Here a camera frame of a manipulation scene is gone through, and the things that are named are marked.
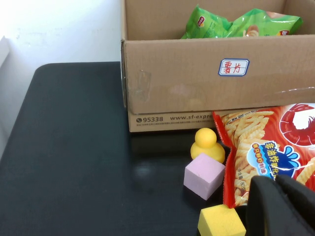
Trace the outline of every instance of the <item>yellow rubber duck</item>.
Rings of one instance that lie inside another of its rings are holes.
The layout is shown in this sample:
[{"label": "yellow rubber duck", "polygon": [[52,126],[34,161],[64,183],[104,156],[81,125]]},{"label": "yellow rubber duck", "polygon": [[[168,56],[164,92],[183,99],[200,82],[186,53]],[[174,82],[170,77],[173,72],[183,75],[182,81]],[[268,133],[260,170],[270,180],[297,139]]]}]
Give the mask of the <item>yellow rubber duck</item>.
[{"label": "yellow rubber duck", "polygon": [[195,159],[202,153],[221,163],[225,160],[224,148],[217,143],[217,135],[212,129],[199,129],[195,135],[195,143],[190,149],[191,157]]}]

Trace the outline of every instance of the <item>pink foam cube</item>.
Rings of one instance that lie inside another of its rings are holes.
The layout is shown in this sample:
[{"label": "pink foam cube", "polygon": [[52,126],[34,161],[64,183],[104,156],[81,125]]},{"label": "pink foam cube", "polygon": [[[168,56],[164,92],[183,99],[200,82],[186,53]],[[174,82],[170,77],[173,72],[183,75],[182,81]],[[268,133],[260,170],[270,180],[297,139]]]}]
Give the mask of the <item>pink foam cube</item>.
[{"label": "pink foam cube", "polygon": [[200,154],[185,168],[184,186],[204,200],[222,184],[225,166],[206,154]]}]

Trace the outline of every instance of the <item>box flap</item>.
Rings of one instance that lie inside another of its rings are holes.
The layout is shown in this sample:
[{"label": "box flap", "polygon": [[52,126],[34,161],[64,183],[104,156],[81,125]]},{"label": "box flap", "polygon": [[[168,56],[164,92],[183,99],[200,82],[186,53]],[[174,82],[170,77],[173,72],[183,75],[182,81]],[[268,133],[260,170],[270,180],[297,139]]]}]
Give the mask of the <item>box flap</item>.
[{"label": "box flap", "polygon": [[125,42],[122,40],[121,44],[121,80],[123,89],[124,107],[127,107],[127,89],[126,89],[126,57],[125,57]]},{"label": "box flap", "polygon": [[[134,114],[229,110],[315,101],[315,35],[127,41]],[[223,59],[247,75],[221,77]]]},{"label": "box flap", "polygon": [[121,0],[121,31],[122,41],[127,40],[126,0]]}]

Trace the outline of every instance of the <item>green chip bag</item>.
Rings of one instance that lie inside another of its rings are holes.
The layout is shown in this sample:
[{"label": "green chip bag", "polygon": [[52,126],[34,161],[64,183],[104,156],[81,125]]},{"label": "green chip bag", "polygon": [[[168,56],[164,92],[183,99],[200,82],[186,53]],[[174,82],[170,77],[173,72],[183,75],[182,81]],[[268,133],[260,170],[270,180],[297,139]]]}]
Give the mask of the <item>green chip bag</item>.
[{"label": "green chip bag", "polygon": [[302,23],[298,16],[260,9],[253,9],[234,22],[229,22],[197,6],[182,39],[289,35],[295,33]]}]

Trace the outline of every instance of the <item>chinese characters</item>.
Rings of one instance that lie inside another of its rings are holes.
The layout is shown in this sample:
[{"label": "chinese characters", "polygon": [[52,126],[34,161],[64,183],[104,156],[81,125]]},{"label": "chinese characters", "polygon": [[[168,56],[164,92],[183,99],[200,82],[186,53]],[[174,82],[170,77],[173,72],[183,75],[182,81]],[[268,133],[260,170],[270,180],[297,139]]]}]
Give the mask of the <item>chinese characters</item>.
[{"label": "chinese characters", "polygon": [[259,148],[259,144],[255,143],[252,145],[252,148],[253,148],[253,151],[255,153],[255,157],[256,157],[256,161],[258,163],[258,166],[260,168],[260,172],[265,175],[267,174],[267,171],[266,171],[266,166],[265,166],[265,163],[264,163],[264,159],[262,157],[262,154],[260,152],[260,148]]},{"label": "chinese characters", "polygon": [[276,178],[277,174],[279,173],[278,169],[279,157],[277,156],[278,152],[275,143],[274,142],[265,143],[265,148],[267,150],[267,155],[271,165],[272,175],[274,178]]},{"label": "chinese characters", "polygon": [[241,69],[241,64],[240,63],[235,63],[235,66],[232,67],[232,62],[226,61],[224,65],[225,65],[225,68],[224,68],[225,74],[230,74],[232,68],[234,69],[233,74],[235,72],[236,73],[240,73],[240,69]]}]

